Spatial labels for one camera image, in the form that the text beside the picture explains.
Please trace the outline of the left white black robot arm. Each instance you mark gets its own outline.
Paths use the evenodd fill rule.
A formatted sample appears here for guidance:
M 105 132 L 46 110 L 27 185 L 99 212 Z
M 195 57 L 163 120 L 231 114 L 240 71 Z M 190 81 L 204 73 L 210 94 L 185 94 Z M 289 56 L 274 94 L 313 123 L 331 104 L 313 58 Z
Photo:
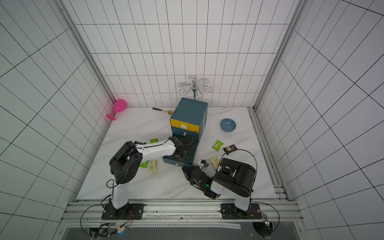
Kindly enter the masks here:
M 189 168 L 193 164 L 198 142 L 189 135 L 172 136 L 153 144 L 126 142 L 109 161 L 114 179 L 106 183 L 107 188 L 112 189 L 112 195 L 103 207 L 102 220 L 140 220 L 144 205 L 129 203 L 130 181 L 135 178 L 140 165 L 164 158 Z

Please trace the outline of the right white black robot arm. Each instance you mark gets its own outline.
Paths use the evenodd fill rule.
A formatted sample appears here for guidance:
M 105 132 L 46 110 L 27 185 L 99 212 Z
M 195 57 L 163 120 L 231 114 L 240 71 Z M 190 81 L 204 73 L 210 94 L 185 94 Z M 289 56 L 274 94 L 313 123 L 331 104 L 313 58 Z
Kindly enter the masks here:
M 233 204 L 221 204 L 221 214 L 224 220 L 260 220 L 262 213 L 258 204 L 251 203 L 253 185 L 257 171 L 251 165 L 222 159 L 213 177 L 209 177 L 201 167 L 182 168 L 190 184 L 200 189 L 212 200 L 221 196 L 224 190 L 234 193 Z

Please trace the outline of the teal drawer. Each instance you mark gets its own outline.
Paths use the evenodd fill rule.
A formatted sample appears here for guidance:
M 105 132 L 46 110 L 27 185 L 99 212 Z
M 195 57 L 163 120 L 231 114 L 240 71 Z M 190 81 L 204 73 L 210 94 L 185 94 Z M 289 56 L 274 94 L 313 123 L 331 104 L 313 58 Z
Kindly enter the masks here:
M 193 137 L 195 140 L 200 140 L 201 138 L 200 133 L 195 131 L 185 130 L 185 129 L 177 128 L 174 126 L 171 126 L 171 129 L 172 129 L 173 136 L 185 137 L 186 135 L 189 135 Z
M 170 165 L 191 168 L 194 163 L 198 141 L 186 136 L 182 139 L 170 137 L 167 143 L 168 142 L 172 142 L 175 145 L 176 150 L 170 156 L 163 156 L 163 161 Z

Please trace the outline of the teal drawer cabinet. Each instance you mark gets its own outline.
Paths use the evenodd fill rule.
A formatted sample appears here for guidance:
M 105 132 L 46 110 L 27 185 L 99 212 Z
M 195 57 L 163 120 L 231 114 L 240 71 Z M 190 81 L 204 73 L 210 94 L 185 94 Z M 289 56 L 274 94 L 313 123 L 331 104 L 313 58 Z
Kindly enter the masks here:
M 197 122 L 203 121 L 202 127 L 200 128 L 200 137 L 202 137 L 204 128 L 207 122 L 208 103 L 181 98 L 178 106 L 175 108 L 174 113 L 170 119 L 175 119 L 184 122 Z

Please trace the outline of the teal bottom drawer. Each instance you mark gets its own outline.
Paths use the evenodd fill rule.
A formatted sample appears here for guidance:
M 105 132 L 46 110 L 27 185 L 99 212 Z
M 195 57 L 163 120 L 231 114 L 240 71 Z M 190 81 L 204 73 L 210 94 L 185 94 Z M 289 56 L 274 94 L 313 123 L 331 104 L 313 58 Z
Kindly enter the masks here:
M 167 143 L 168 142 L 172 142 L 175 145 L 176 150 L 170 156 L 163 156 L 163 161 L 170 165 L 191 168 L 194 163 L 198 141 L 186 136 L 182 139 L 170 137 Z

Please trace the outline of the yellow drawer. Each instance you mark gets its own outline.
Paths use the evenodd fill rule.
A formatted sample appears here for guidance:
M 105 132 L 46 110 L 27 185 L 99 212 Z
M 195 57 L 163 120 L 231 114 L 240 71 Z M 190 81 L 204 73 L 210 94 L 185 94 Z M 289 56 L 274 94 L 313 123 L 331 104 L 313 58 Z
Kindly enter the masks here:
M 189 131 L 189 132 L 200 132 L 200 128 L 202 127 L 203 121 L 197 121 L 195 122 L 184 122 L 184 121 L 179 121 L 175 119 L 170 119 L 171 123 L 171 129 L 173 133 L 177 134 L 182 134 L 184 131 Z

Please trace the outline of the black brown cookie packet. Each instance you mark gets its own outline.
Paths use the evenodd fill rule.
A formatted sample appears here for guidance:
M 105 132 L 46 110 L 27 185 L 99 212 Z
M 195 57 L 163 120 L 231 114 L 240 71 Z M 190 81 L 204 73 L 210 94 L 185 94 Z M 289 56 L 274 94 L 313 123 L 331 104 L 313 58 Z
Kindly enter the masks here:
M 223 148 L 226 155 L 229 155 L 230 153 L 233 153 L 238 150 L 238 148 L 235 145 L 230 145 L 229 147 Z

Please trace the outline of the cream cookie packet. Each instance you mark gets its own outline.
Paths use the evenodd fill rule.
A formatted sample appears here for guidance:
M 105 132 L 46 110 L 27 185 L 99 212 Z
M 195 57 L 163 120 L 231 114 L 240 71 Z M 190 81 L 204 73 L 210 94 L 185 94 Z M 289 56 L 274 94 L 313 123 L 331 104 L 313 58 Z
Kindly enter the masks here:
M 218 157 L 217 156 L 211 157 L 210 161 L 212 162 L 215 170 L 217 170 L 219 168 L 219 165 L 220 165 L 220 161 L 219 161 Z
M 157 160 L 150 160 L 149 161 L 149 173 L 155 173 L 158 171 L 157 163 L 158 163 Z

